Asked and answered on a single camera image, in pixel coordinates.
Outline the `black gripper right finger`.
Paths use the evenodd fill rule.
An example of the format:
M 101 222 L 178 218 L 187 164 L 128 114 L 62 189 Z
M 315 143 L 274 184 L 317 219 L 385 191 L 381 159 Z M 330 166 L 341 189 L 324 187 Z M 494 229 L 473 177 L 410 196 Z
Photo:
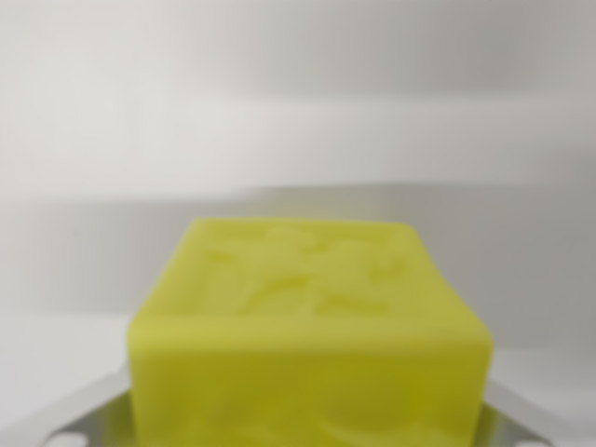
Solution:
M 474 445 L 563 446 L 563 422 L 491 379 L 485 389 Z

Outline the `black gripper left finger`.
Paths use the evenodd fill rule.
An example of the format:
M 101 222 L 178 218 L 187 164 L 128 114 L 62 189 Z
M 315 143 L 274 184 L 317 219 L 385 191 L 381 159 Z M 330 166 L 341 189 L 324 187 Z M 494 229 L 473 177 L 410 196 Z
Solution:
M 6 446 L 135 446 L 122 367 L 4 429 Z

